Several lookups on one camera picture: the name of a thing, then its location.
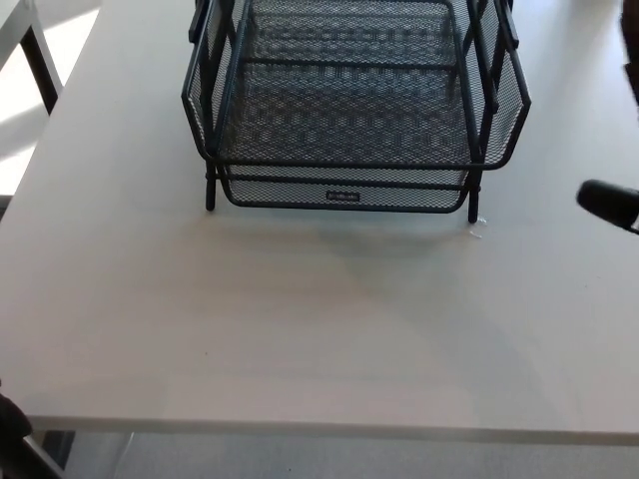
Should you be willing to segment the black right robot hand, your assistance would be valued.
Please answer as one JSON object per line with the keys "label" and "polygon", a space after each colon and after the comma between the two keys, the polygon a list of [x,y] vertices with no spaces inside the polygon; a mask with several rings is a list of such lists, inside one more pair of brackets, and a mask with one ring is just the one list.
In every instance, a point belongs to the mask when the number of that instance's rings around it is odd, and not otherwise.
{"label": "black right robot hand", "polygon": [[[638,104],[638,2],[622,2],[620,28],[627,61],[626,79]],[[604,222],[633,235],[638,234],[638,191],[600,180],[587,180],[576,195],[577,204]]]}

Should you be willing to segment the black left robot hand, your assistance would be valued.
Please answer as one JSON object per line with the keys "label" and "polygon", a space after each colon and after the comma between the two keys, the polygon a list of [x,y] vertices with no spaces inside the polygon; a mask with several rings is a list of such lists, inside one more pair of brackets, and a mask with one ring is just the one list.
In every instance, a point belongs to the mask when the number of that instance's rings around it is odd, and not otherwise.
{"label": "black left robot hand", "polygon": [[22,409],[1,393],[1,465],[22,458],[29,452],[25,438],[33,432],[32,425]]}

